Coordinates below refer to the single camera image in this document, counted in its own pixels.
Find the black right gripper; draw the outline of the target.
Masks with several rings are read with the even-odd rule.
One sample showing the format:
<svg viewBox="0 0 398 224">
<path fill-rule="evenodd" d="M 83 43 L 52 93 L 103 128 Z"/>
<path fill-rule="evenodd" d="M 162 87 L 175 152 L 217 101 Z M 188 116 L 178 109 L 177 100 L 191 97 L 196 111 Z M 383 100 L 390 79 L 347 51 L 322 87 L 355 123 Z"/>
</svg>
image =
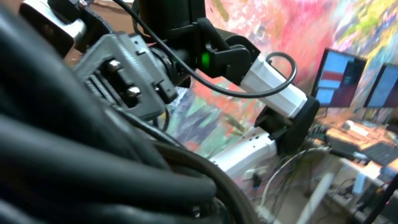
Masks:
<svg viewBox="0 0 398 224">
<path fill-rule="evenodd" d="M 102 36 L 82 56 L 75 73 L 94 95 L 146 121 L 176 99 L 175 86 L 191 85 L 181 65 L 139 35 Z"/>
</svg>

